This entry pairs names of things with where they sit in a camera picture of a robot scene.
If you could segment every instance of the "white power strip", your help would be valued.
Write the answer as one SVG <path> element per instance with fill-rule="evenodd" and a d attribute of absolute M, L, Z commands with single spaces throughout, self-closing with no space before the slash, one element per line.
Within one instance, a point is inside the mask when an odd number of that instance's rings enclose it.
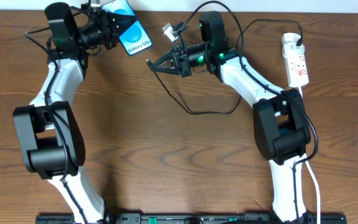
<path fill-rule="evenodd" d="M 283 56 L 287 69 L 288 86 L 301 87 L 309 83 L 308 69 L 306 67 L 305 46 L 296 46 L 301 38 L 299 34 L 286 33 L 282 37 Z"/>

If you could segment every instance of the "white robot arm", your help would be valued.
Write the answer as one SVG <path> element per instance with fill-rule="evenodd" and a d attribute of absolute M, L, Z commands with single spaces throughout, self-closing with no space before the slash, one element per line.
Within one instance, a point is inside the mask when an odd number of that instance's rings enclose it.
<path fill-rule="evenodd" d="M 172 28 L 168 24 L 163 28 L 164 34 L 173 41 L 180 39 L 181 45 L 174 45 L 171 51 L 154 63 L 146 60 L 147 65 L 153 72 L 187 77 L 191 75 L 191 67 L 206 64 L 210 73 L 216 75 L 221 82 L 233 87 L 248 102 L 254 111 L 255 143 L 261 154 L 269 161 L 272 170 L 273 211 L 282 222 L 297 220 L 306 212 L 306 208 L 302 200 L 301 166 L 296 167 L 294 186 L 293 165 L 305 158 L 306 144 L 311 138 L 308 123 L 298 111 L 305 112 L 302 98 L 295 89 L 284 91 L 283 88 L 270 83 L 250 66 L 245 57 L 241 58 L 242 63 L 240 63 L 237 49 L 228 46 L 219 12 L 206 12 L 199 20 L 204 42 L 187 47 L 184 38 L 180 35 L 184 25 L 179 24 Z M 286 63 L 293 64 L 294 55 L 299 54 L 292 54 L 291 49 L 295 48 L 296 51 L 299 48 L 302 50 L 304 64 L 297 63 L 297 65 L 302 65 L 302 69 L 306 70 L 303 55 L 305 48 L 303 44 L 298 46 L 300 37 L 290 38 L 294 35 L 296 34 L 286 34 L 283 37 L 286 43 L 283 43 L 283 49 L 286 50 Z M 295 72 L 296 70 L 292 71 L 292 68 L 287 66 L 287 71 L 291 69 L 292 73 Z M 299 82 L 292 79 L 292 84 L 299 84 Z M 290 100 L 297 104 L 296 108 L 287 102 Z M 287 114 L 288 119 L 278 124 L 275 117 Z"/>
<path fill-rule="evenodd" d="M 281 92 L 282 88 L 271 84 L 248 63 L 245 57 L 242 58 L 243 64 L 246 69 L 265 86 L 270 89 Z M 242 97 L 248 102 L 250 106 L 259 102 L 261 99 L 271 99 L 276 97 L 273 93 L 266 91 L 264 87 L 256 83 L 246 72 L 241 69 L 239 57 L 228 60 L 225 64 L 221 65 L 222 80 L 225 84 L 233 87 Z M 304 158 L 304 156 L 295 156 L 284 162 L 283 165 L 278 165 L 273 159 L 269 160 L 270 168 L 272 170 L 274 200 L 273 211 L 283 222 L 290 222 L 295 219 L 295 204 L 294 193 L 291 187 L 293 183 L 292 167 L 294 162 Z M 301 165 L 297 166 L 296 172 L 296 190 L 297 190 L 297 203 L 299 214 L 302 215 L 306 212 L 306 207 L 302 200 L 302 183 L 301 183 Z"/>
<path fill-rule="evenodd" d="M 52 31 L 48 49 L 42 47 L 48 53 L 49 72 L 39 94 L 29 106 L 16 108 L 13 120 L 27 170 L 37 172 L 60 191 L 73 211 L 74 222 L 115 224 L 85 172 L 85 144 L 70 106 L 88 68 L 86 50 L 100 45 L 108 50 L 115 47 L 119 37 L 139 22 L 133 13 L 111 11 L 129 7 L 126 1 L 114 1 L 114 5 L 110 2 L 101 8 L 99 1 L 89 2 L 92 7 L 83 4 L 82 9 L 73 8 L 88 16 L 87 26 L 81 29 L 71 7 L 56 2 L 45 9 L 49 28 L 26 33 L 27 38 L 36 42 L 28 34 Z M 51 41 L 56 49 L 50 49 Z M 56 136 L 37 137 L 37 133 L 47 129 L 54 129 Z"/>

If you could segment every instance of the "white wall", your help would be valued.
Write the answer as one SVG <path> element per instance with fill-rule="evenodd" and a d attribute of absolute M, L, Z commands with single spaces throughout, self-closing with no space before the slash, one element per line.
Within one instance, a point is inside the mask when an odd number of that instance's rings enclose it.
<path fill-rule="evenodd" d="M 60 0 L 79 7 L 87 0 Z M 102 4 L 110 0 L 101 0 Z M 128 0 L 134 10 L 193 11 L 207 0 Z M 0 0 L 0 9 L 45 9 L 54 0 Z M 233 11 L 244 12 L 351 12 L 358 13 L 358 0 L 221 0 Z M 203 8 L 224 11 L 216 4 Z"/>

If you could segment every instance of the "phone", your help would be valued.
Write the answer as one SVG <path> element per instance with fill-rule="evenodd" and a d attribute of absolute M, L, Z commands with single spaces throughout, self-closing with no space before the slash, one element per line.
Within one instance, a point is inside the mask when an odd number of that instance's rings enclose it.
<path fill-rule="evenodd" d="M 106 12 L 134 16 L 135 13 L 126 0 L 114 0 L 101 7 Z M 119 36 L 122 46 L 129 56 L 133 56 L 153 45 L 139 20 Z"/>

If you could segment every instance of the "connector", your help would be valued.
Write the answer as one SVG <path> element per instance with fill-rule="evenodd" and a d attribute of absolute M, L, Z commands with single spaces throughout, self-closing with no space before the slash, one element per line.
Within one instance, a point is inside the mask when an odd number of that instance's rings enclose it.
<path fill-rule="evenodd" d="M 179 36 L 177 34 L 174 35 L 173 27 L 170 23 L 165 25 L 162 28 L 162 31 L 164 32 L 164 35 L 166 35 L 171 40 L 171 42 L 175 42 L 179 38 Z"/>
<path fill-rule="evenodd" d="M 306 67 L 305 46 L 297 46 L 301 36 L 294 33 L 286 33 L 282 37 L 283 56 L 287 69 L 289 87 L 301 87 L 309 83 L 308 69 Z"/>

